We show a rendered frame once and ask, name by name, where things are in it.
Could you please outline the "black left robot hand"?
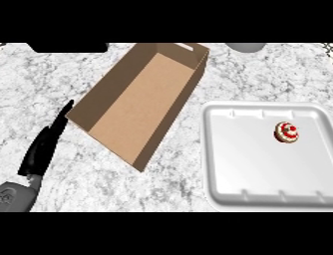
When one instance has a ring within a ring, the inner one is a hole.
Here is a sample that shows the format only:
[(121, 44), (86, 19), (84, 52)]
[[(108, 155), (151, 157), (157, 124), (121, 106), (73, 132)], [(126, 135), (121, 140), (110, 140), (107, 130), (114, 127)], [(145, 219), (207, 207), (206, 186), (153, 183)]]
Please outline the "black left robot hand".
[(74, 101), (68, 101), (58, 113), (52, 125), (43, 127), (33, 140), (18, 169), (18, 174), (22, 176), (33, 174), (40, 176), (45, 175), (53, 158), (58, 140), (68, 122), (65, 114), (73, 108), (73, 104)]

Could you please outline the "brown cardboard box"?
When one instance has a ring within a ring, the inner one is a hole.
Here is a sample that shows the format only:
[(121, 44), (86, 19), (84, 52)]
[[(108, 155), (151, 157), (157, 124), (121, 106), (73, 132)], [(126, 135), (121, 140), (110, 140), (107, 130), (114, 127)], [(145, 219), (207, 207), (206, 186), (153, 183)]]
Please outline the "brown cardboard box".
[(68, 120), (144, 170), (203, 76), (198, 43), (138, 43), (67, 113)]

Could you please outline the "white plastic tray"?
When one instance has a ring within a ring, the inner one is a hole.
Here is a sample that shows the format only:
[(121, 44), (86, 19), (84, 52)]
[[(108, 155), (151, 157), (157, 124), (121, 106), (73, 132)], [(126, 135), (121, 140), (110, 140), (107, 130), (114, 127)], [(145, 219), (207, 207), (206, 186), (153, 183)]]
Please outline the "white plastic tray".
[[(299, 140), (274, 136), (290, 122)], [(333, 119), (321, 105), (213, 101), (200, 112), (206, 198), (219, 211), (333, 211)]]

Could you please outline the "cupcake with red white icing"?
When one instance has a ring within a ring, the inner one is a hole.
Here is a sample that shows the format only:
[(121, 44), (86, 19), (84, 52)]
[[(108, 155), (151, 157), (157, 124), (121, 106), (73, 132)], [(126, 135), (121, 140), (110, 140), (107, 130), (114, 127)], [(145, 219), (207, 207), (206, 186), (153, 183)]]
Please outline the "cupcake with red white icing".
[(274, 136), (278, 141), (294, 143), (299, 140), (297, 127), (290, 122), (281, 122), (275, 125)]

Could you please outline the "black appliance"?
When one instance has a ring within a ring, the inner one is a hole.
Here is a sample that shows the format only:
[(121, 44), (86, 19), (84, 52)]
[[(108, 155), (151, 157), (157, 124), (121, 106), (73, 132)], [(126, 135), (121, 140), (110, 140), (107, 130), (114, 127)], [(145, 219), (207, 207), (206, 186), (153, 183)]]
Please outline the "black appliance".
[(37, 53), (105, 53), (110, 48), (107, 43), (30, 43), (30, 47)]

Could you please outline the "grey round object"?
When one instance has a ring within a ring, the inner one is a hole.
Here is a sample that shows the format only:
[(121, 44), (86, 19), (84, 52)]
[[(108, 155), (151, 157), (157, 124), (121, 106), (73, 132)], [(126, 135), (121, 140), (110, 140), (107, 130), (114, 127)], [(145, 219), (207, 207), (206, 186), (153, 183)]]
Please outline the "grey round object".
[(265, 47), (263, 43), (226, 43), (226, 46), (240, 53), (256, 53)]

